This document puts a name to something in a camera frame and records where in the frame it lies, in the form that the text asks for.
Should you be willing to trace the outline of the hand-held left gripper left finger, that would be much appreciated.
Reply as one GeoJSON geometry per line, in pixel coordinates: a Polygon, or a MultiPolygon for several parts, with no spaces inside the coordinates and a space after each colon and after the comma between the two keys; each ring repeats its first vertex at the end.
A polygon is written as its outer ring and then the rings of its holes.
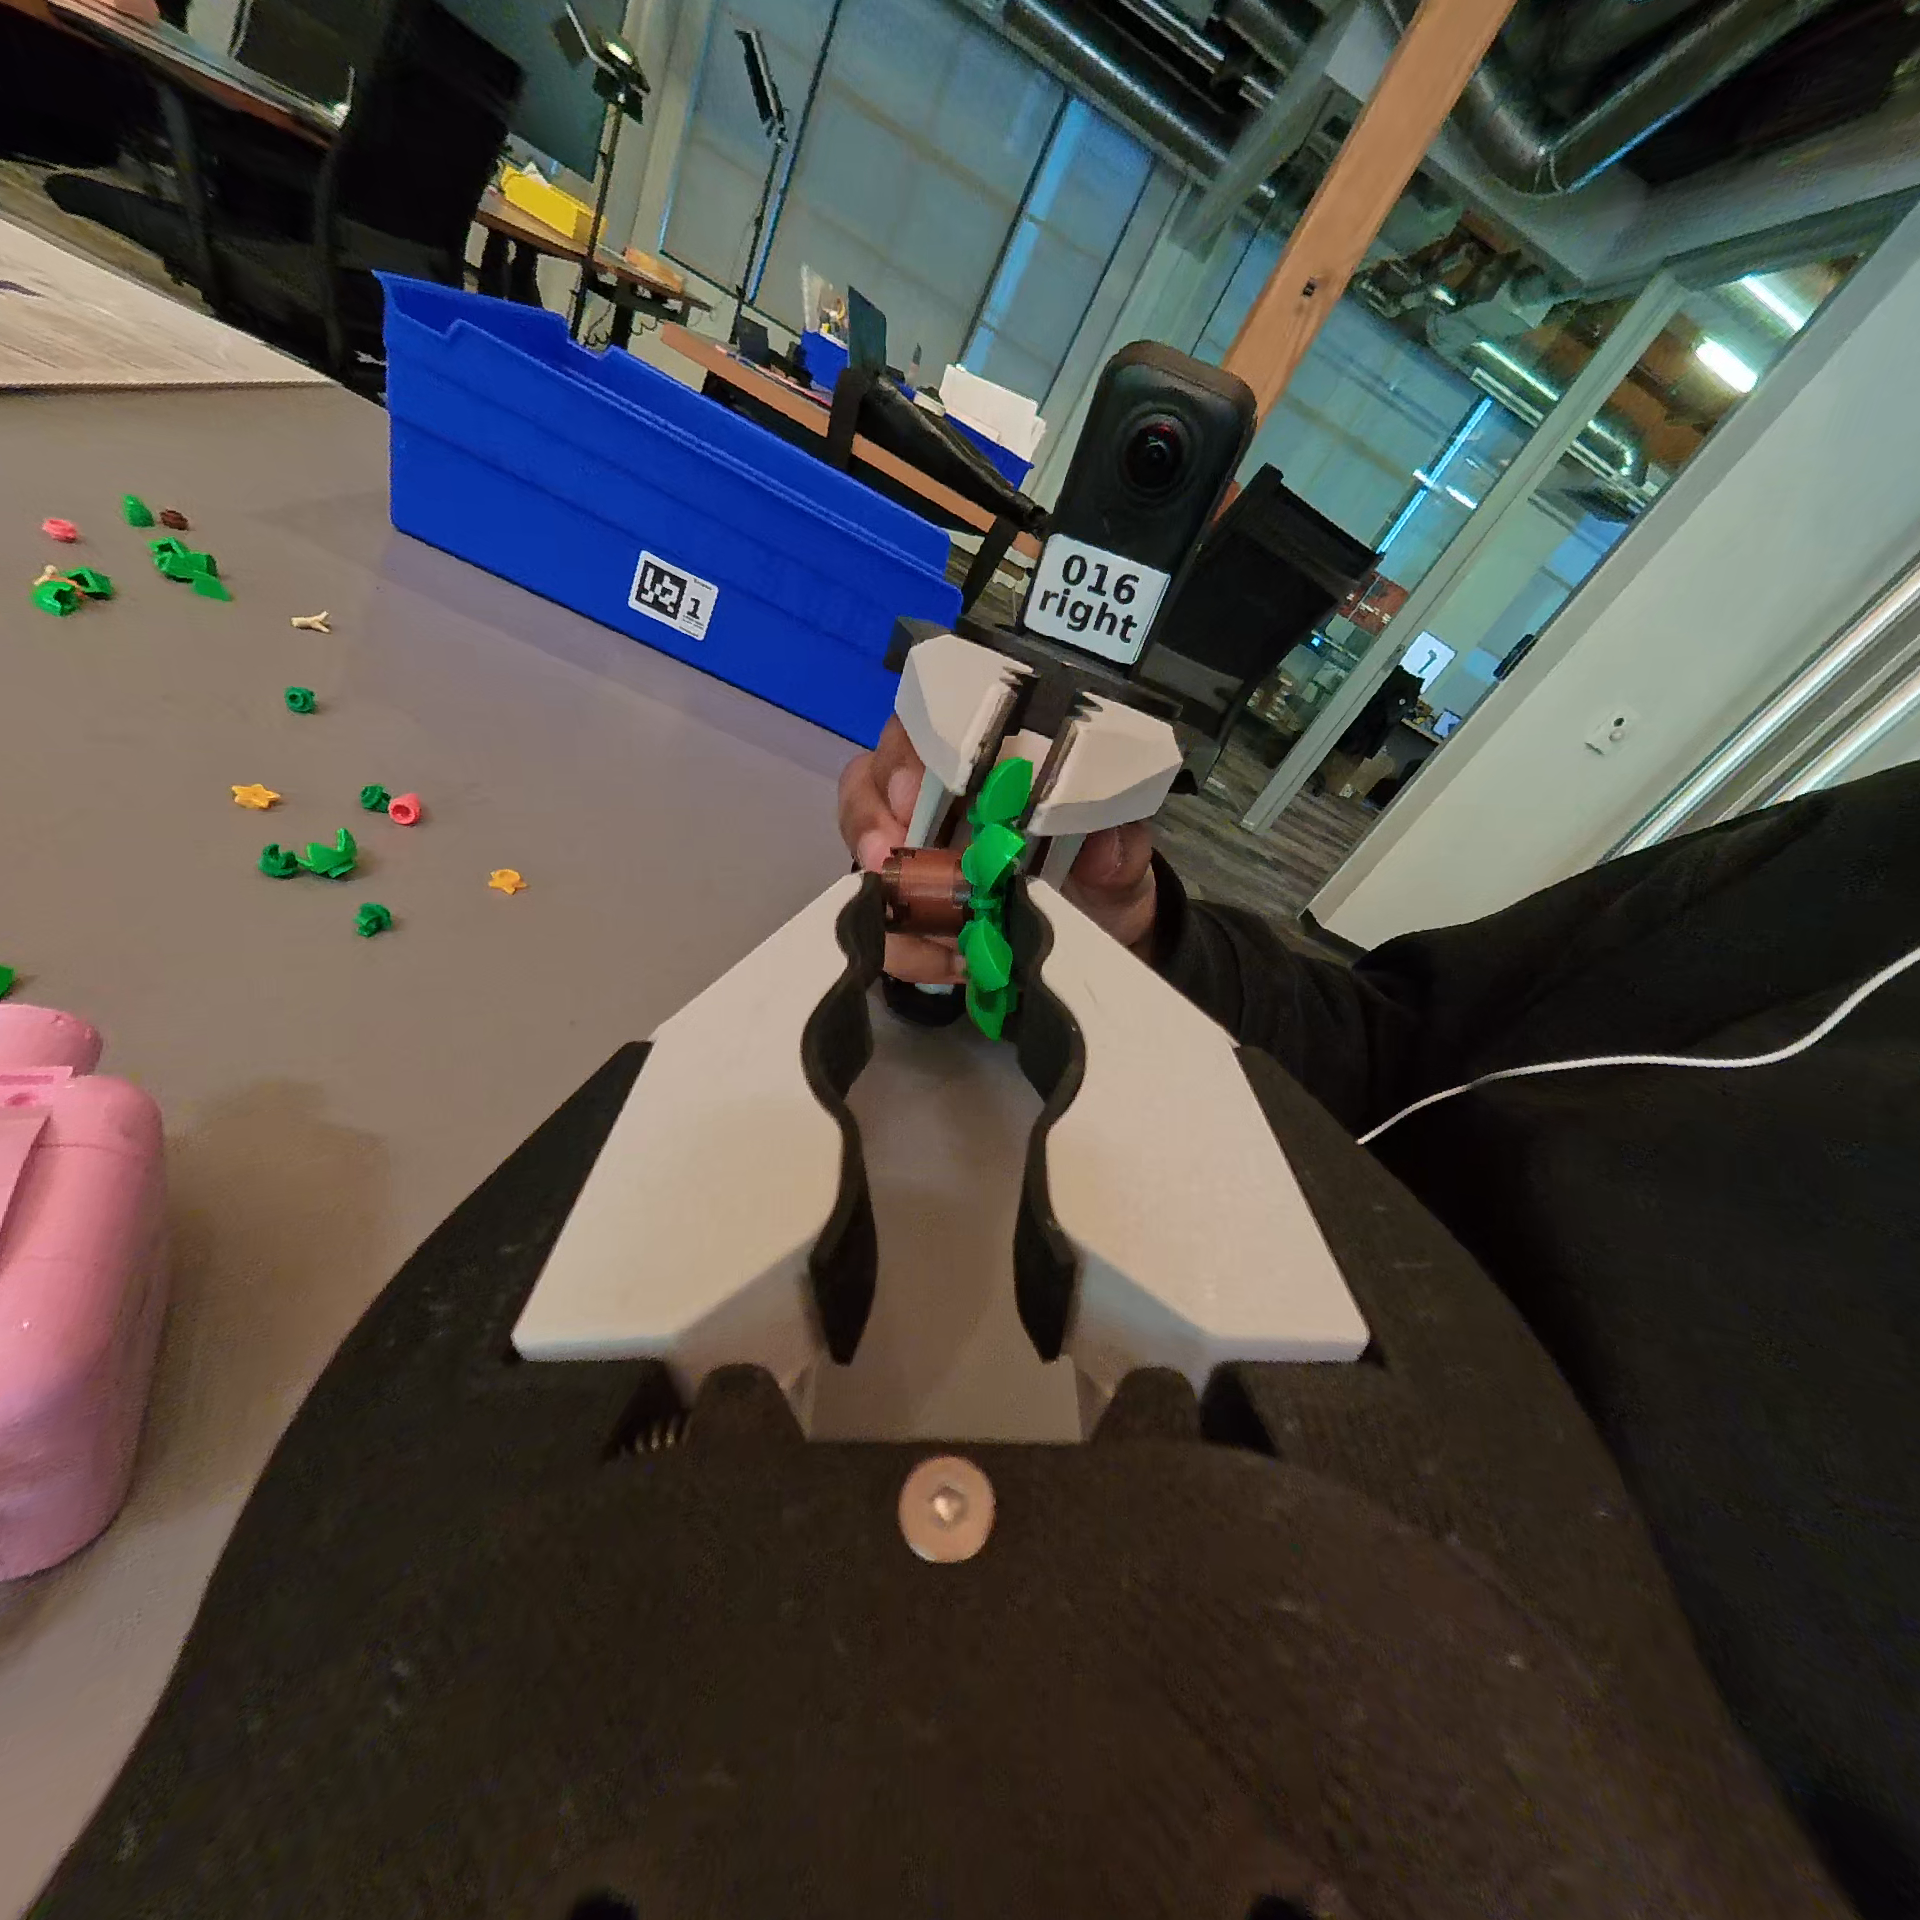
{"type": "Polygon", "coordinates": [[[518,1311],[521,1359],[651,1359],[685,1404],[754,1364],[812,1426],[873,1311],[849,1093],[881,949],[877,883],[839,877],[659,1027],[518,1311]]]}

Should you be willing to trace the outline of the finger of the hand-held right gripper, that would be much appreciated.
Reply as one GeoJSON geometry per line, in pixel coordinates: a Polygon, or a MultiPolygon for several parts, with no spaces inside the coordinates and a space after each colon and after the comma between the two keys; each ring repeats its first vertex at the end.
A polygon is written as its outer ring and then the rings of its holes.
{"type": "Polygon", "coordinates": [[[1173,725],[1155,714],[1070,714],[1042,761],[1029,838],[1031,873],[1061,889],[1094,831],[1147,822],[1185,767],[1173,725]]]}
{"type": "Polygon", "coordinates": [[[908,847],[938,847],[996,761],[1025,695],[1025,666],[961,635],[917,639],[903,658],[897,718],[921,758],[921,783],[908,820],[908,847]]]}

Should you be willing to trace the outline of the green toy leafy plant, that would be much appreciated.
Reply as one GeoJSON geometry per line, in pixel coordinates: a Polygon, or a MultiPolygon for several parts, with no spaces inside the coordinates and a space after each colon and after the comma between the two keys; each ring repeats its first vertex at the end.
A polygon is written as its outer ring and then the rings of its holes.
{"type": "Polygon", "coordinates": [[[969,838],[961,859],[964,916],[955,949],[964,972],[966,1018],[985,1041],[1003,1037],[1020,1002],[1005,900],[1027,858],[1022,822],[1034,787],[1031,758],[1002,758],[966,807],[969,838]]]}

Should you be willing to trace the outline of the brown toy flower pot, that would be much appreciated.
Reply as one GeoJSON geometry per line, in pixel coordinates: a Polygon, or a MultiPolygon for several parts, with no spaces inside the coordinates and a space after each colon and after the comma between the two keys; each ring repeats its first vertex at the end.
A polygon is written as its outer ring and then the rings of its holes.
{"type": "Polygon", "coordinates": [[[958,847],[897,847],[881,863],[886,932],[955,941],[969,923],[973,884],[958,847]]]}

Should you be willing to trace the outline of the person's right forearm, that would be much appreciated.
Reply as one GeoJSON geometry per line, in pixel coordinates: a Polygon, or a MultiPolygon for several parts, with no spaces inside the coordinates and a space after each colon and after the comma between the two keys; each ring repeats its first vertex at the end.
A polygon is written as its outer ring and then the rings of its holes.
{"type": "Polygon", "coordinates": [[[1149,877],[1145,963],[1236,1046],[1270,1057],[1355,1133],[1405,1107],[1420,1020],[1403,997],[1247,911],[1194,903],[1164,855],[1149,877]]]}

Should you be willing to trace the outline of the person's right hand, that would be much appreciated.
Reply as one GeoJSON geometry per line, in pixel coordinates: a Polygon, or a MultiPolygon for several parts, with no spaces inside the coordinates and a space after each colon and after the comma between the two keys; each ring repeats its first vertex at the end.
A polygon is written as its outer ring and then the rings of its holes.
{"type": "MultiPolygon", "coordinates": [[[[877,748],[844,767],[837,822],[859,870],[877,873],[905,843],[923,778],[923,758],[894,716],[877,748]]],[[[1149,822],[1092,831],[1063,879],[1063,895],[1153,970],[1173,959],[1185,934],[1185,884],[1159,858],[1149,822]]],[[[881,991],[903,1023],[939,1028],[962,1020],[966,972],[954,940],[886,932],[881,991]]]]}

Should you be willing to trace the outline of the white paper stack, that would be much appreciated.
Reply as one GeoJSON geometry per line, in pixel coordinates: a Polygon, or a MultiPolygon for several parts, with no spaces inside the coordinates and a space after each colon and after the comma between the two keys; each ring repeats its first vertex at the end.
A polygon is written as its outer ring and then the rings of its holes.
{"type": "Polygon", "coordinates": [[[949,363],[939,381],[939,399],[949,418],[1027,465],[1038,459],[1046,422],[1031,398],[973,375],[961,363],[949,363]]]}

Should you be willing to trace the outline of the wooden desk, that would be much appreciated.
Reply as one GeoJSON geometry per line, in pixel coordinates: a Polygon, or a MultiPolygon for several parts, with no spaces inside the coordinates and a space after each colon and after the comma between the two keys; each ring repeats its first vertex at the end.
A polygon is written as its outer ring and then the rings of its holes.
{"type": "Polygon", "coordinates": [[[476,210],[485,235],[471,286],[483,298],[542,307],[538,269],[557,260],[578,273],[577,295],[602,300],[612,309],[607,343],[628,348],[638,319],[687,325],[709,315],[714,303],[692,295],[683,276],[654,269],[604,250],[590,252],[567,233],[542,225],[532,212],[489,187],[476,210]]]}
{"type": "MultiPolygon", "coordinates": [[[[762,366],[743,357],[738,349],[717,343],[685,325],[660,325],[660,340],[666,349],[677,351],[705,370],[705,395],[746,409],[747,415],[767,425],[779,437],[790,438],[805,452],[826,461],[826,438],[829,422],[831,395],[805,389],[793,377],[762,366]]],[[[869,489],[883,491],[908,509],[939,521],[947,529],[971,531],[987,535],[996,518],[985,509],[966,503],[947,487],[939,487],[905,465],[869,444],[855,442],[855,459],[849,470],[841,470],[869,489]]],[[[1015,525],[1015,551],[1036,557],[1041,554],[1041,537],[1022,535],[1015,525]]]]}
{"type": "Polygon", "coordinates": [[[222,276],[213,252],[213,201],[194,107],[187,102],[239,115],[317,153],[340,133],[346,109],[310,102],[228,55],[202,49],[164,26],[151,4],[4,2],[4,17],[27,21],[37,31],[57,31],[95,57],[130,62],[141,73],[156,99],[164,150],[174,167],[177,204],[185,225],[182,258],[189,260],[191,283],[215,303],[222,276]]]}

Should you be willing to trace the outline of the blue plastic bin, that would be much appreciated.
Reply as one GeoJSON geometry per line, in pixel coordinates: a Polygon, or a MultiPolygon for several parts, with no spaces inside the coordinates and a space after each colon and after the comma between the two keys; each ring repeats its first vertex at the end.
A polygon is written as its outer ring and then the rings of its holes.
{"type": "Polygon", "coordinates": [[[381,273],[390,521],[855,745],[949,535],[559,315],[381,273]]]}

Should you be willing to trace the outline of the black light stand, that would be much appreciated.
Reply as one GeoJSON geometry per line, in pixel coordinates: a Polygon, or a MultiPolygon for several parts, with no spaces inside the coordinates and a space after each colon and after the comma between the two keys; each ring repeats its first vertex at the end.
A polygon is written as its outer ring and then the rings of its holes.
{"type": "Polygon", "coordinates": [[[758,196],[750,226],[747,253],[740,263],[740,276],[735,282],[733,292],[735,319],[743,319],[762,274],[765,228],[770,222],[772,201],[783,167],[783,153],[788,146],[788,116],[762,29],[738,28],[735,42],[747,70],[747,85],[751,92],[751,106],[758,119],[758,131],[767,142],[765,167],[758,182],[758,196]]]}
{"type": "Polygon", "coordinates": [[[586,67],[590,70],[593,93],[604,106],[604,126],[593,173],[593,215],[581,239],[583,265],[567,313],[567,337],[578,345],[586,338],[588,300],[602,290],[598,255],[619,133],[626,123],[643,119],[650,83],[633,49],[623,39],[594,28],[578,4],[562,4],[553,34],[565,60],[572,67],[586,67]]]}

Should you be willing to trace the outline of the pink toy watering can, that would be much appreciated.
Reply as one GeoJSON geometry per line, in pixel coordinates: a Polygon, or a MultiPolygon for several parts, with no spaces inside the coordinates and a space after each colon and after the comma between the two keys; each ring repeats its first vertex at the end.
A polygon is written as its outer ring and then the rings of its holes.
{"type": "Polygon", "coordinates": [[[166,1306],[157,1101],[87,1021],[3,1009],[3,1580],[127,1497],[166,1306]]]}

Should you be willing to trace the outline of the yellow plastic bin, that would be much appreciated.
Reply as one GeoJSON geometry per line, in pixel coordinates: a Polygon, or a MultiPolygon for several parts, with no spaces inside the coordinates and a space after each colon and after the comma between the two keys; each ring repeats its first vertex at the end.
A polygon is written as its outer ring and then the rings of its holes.
{"type": "Polygon", "coordinates": [[[593,206],[549,180],[532,164],[511,164],[501,173],[498,191],[531,222],[562,235],[577,250],[593,238],[593,206]]]}

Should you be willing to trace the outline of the black monitor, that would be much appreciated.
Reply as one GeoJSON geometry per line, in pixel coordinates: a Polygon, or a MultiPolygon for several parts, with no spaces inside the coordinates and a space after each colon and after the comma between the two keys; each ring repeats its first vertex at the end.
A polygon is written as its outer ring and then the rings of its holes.
{"type": "Polygon", "coordinates": [[[598,37],[626,39],[626,2],[505,2],[487,34],[521,70],[511,139],[578,178],[593,178],[605,102],[593,89],[593,65],[572,65],[562,52],[557,23],[567,10],[598,37]]]}

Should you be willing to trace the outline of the white paper mat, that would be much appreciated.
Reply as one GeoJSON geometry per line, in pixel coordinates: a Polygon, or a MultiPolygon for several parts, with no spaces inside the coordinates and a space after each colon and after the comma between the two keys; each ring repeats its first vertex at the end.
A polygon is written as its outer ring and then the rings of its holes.
{"type": "Polygon", "coordinates": [[[3,394],[326,385],[295,357],[3,222],[3,394]]]}

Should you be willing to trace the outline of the wooden post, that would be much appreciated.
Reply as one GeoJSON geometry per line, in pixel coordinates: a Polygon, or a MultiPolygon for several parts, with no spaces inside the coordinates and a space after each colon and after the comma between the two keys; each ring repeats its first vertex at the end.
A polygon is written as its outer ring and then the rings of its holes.
{"type": "Polygon", "coordinates": [[[1421,2],[1358,109],[1221,366],[1269,418],[1461,92],[1509,2],[1421,2]]]}

